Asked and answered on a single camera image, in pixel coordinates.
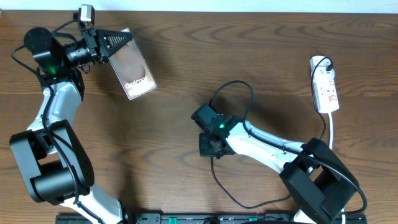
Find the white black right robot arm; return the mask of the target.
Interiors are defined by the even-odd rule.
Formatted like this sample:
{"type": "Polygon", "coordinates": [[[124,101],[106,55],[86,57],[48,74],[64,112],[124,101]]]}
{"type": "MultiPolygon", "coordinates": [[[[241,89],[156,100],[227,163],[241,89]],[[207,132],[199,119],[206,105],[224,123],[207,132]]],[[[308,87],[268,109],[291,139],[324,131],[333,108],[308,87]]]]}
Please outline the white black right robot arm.
{"type": "Polygon", "coordinates": [[[359,183],[337,155],[320,139],[289,141],[262,131],[239,116],[225,118],[209,104],[191,119],[202,129],[202,157],[220,159],[240,154],[279,174],[301,211],[315,223],[333,223],[359,183]]]}

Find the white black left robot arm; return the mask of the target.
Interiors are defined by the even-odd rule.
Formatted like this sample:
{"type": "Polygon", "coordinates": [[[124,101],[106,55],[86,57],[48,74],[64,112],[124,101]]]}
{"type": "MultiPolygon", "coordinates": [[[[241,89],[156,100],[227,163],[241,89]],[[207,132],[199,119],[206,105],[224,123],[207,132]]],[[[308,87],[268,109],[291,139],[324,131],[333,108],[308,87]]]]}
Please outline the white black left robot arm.
{"type": "Polygon", "coordinates": [[[92,223],[135,223],[122,203],[95,183],[91,161],[72,124],[85,86],[82,75],[132,40],[128,32],[81,29],[77,40],[60,29],[31,29],[23,48],[37,62],[33,69],[44,100],[34,122],[11,136],[9,145],[30,197],[61,205],[92,223]]]}

